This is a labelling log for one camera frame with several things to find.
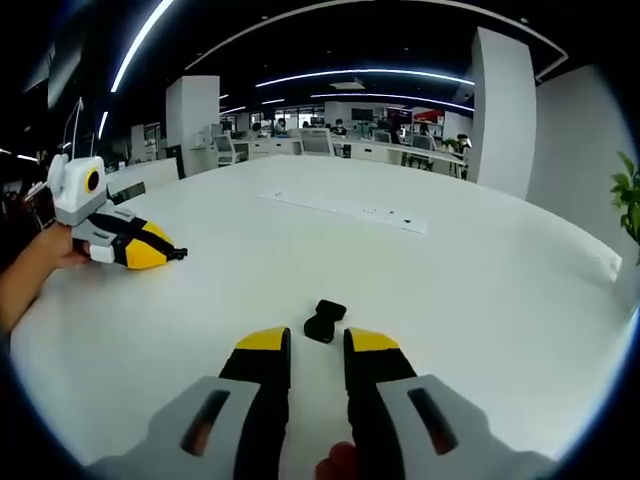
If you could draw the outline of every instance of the ceiling light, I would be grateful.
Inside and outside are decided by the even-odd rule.
[[[471,80],[465,80],[464,78],[451,77],[449,75],[440,75],[439,73],[431,72],[419,72],[414,70],[395,70],[389,68],[358,68],[353,70],[331,70],[328,72],[315,72],[305,73],[304,75],[295,75],[293,77],[279,78],[277,80],[270,80],[268,82],[259,83],[256,88],[265,87],[267,85],[273,85],[274,83],[288,82],[290,80],[299,80],[301,78],[322,77],[325,75],[340,75],[343,73],[395,73],[401,75],[416,75],[419,77],[435,78],[438,80],[447,80],[450,82],[464,83],[466,85],[475,85]]]
[[[225,115],[227,113],[231,113],[231,112],[237,112],[239,110],[244,110],[247,107],[238,107],[238,108],[232,108],[231,110],[227,110],[226,112],[220,112],[220,115]]]
[[[414,100],[418,102],[429,102],[429,103],[437,103],[439,105],[447,105],[449,107],[461,108],[463,110],[468,110],[469,112],[474,112],[473,108],[464,107],[462,105],[457,105],[455,103],[443,102],[441,100],[432,100],[430,98],[420,98],[420,97],[407,97],[405,95],[388,95],[384,93],[328,93],[323,95],[311,95],[311,98],[320,98],[320,97],[387,97],[387,98],[401,98],[403,100]]]
[[[102,130],[104,129],[104,124],[107,122],[107,116],[109,112],[104,112],[102,114],[102,121],[100,122],[100,130],[98,130],[98,140],[102,138]]]
[[[174,0],[162,0],[160,4],[156,7],[156,9],[153,11],[151,16],[147,19],[145,24],[142,26],[142,29],[140,30],[140,32],[138,32],[138,36],[135,38],[135,40],[131,44],[131,47],[129,47],[129,51],[127,52],[127,55],[124,57],[122,65],[120,65],[120,69],[118,70],[118,75],[116,75],[116,79],[114,80],[113,86],[111,87],[111,93],[115,93],[118,91],[118,86],[120,85],[120,82],[122,81],[122,77],[124,77],[124,74],[127,71],[127,68],[129,68],[129,64],[131,63],[131,60],[133,60],[133,56],[138,51],[138,48],[140,48],[140,45],[142,44],[143,40],[145,39],[149,31],[153,28],[153,25],[158,21],[158,19],[167,10],[167,8],[169,8],[169,6],[173,3],[173,1]]]

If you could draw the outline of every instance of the human hand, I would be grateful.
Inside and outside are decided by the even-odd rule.
[[[71,227],[57,222],[40,232],[34,239],[34,245],[53,269],[89,263],[88,257],[73,249]],[[89,245],[86,242],[83,249],[89,253]]]
[[[316,465],[316,480],[358,480],[358,452],[348,442],[336,443],[325,458]]]

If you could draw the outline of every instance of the round white table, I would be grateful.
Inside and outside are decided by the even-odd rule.
[[[261,198],[274,189],[412,212],[426,234]],[[350,439],[341,336],[302,325],[326,298],[338,324],[397,340],[482,408],[515,449],[558,458],[586,427],[626,348],[615,254],[531,204],[442,175],[373,162],[278,156],[166,185],[127,204],[189,249],[143,272],[56,272],[12,336],[47,425],[83,464],[123,454],[151,416],[235,343],[292,329],[281,478],[311,478]]]

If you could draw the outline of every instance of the human arm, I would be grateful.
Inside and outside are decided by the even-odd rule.
[[[55,223],[40,232],[0,275],[0,328],[14,329],[56,269],[86,261],[73,250],[69,227]]]

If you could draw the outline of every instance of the black ceiling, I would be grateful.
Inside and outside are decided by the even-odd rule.
[[[238,0],[175,0],[154,26],[127,71],[120,89],[110,93],[120,62],[131,42],[159,0],[74,0],[49,2],[43,18],[26,15],[34,32],[11,52],[3,52],[3,64],[13,65],[14,75],[3,79],[0,112],[0,147],[34,151],[61,129],[77,95],[85,99],[85,127],[94,129],[102,111],[109,110],[106,137],[122,135],[136,123],[164,119],[166,87],[179,77],[219,75],[221,93],[230,97],[225,106],[259,105],[286,98],[287,104],[312,102],[309,95],[330,93],[328,85],[345,77],[323,77],[256,89],[255,84],[274,78],[313,71],[349,68],[401,68],[429,70],[465,77],[471,64],[471,42],[478,26],[499,31],[530,46],[534,70],[539,72],[559,57],[558,52],[504,22],[475,12],[419,1],[377,0],[331,6],[292,16],[220,48],[195,67],[185,68],[200,55],[230,36],[263,21],[319,0],[280,0],[247,4]],[[468,0],[547,36],[570,56],[547,78],[584,63],[597,62],[603,53],[599,25],[603,12],[590,12],[582,2],[538,0]],[[20,86],[39,53],[43,53],[56,27],[77,10],[84,10],[80,26],[86,31],[82,63],[54,112],[46,112],[46,85],[20,94]],[[16,38],[0,38],[2,45]],[[389,75],[357,75],[370,93],[392,93],[450,101],[458,85]],[[32,126],[28,132],[25,127]]]

